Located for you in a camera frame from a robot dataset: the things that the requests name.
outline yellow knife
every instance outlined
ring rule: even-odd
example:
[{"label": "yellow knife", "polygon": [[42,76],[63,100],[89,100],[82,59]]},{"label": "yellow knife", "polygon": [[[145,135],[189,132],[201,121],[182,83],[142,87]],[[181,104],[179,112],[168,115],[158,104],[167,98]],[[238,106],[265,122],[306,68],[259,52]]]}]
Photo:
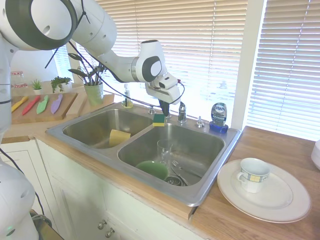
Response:
[{"label": "yellow knife", "polygon": [[22,104],[24,104],[26,101],[28,101],[29,97],[24,96],[20,101],[16,102],[12,107],[11,107],[11,112],[13,113],[15,110],[17,110],[18,107],[20,107]]}]

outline sink drain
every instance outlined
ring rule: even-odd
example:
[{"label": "sink drain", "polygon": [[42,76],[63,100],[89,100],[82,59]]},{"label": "sink drain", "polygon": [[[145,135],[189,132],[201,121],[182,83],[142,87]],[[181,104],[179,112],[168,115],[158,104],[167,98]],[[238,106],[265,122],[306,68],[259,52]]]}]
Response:
[{"label": "sink drain", "polygon": [[181,186],[182,185],[182,181],[179,177],[177,176],[168,176],[165,181],[168,184],[174,185],[174,186]]}]

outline red knife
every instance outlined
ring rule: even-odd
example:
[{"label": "red knife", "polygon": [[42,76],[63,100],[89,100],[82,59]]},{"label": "red knife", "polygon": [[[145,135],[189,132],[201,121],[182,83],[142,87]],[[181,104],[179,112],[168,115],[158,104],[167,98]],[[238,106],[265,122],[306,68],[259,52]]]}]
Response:
[{"label": "red knife", "polygon": [[23,109],[22,115],[25,115],[27,112],[29,112],[32,109],[32,107],[37,102],[39,102],[39,100],[40,100],[40,96],[38,95],[38,96],[35,97],[35,99],[33,101],[29,102],[28,105]]}]

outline succulent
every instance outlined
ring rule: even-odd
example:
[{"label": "succulent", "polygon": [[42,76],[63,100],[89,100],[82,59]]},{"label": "succulent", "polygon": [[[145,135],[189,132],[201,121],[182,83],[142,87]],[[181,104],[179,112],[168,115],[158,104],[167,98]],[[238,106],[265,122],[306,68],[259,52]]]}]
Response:
[{"label": "succulent", "polygon": [[32,87],[34,90],[40,90],[42,88],[41,82],[39,80],[34,80],[32,82]]}]

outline potted plant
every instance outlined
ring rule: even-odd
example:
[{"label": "potted plant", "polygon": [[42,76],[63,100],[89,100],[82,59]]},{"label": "potted plant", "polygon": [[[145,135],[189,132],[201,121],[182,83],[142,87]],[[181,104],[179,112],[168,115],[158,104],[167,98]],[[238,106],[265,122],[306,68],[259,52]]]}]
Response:
[{"label": "potted plant", "polygon": [[71,79],[69,77],[55,77],[51,80],[52,92],[55,93],[57,87],[59,87],[59,92],[67,93],[72,88]]},{"label": "potted plant", "polygon": [[101,75],[107,68],[100,63],[98,66],[94,66],[92,71],[88,71],[85,63],[79,55],[74,53],[69,53],[68,55],[82,63],[83,67],[78,67],[78,69],[69,69],[69,71],[78,75],[79,78],[83,80],[84,89],[90,105],[96,106],[102,104],[104,89],[101,81]]},{"label": "potted plant", "polygon": [[41,95],[42,94],[42,85],[41,85],[41,82],[39,80],[34,80],[32,82],[32,88],[33,88],[33,91],[34,91],[34,94],[35,95]]}]

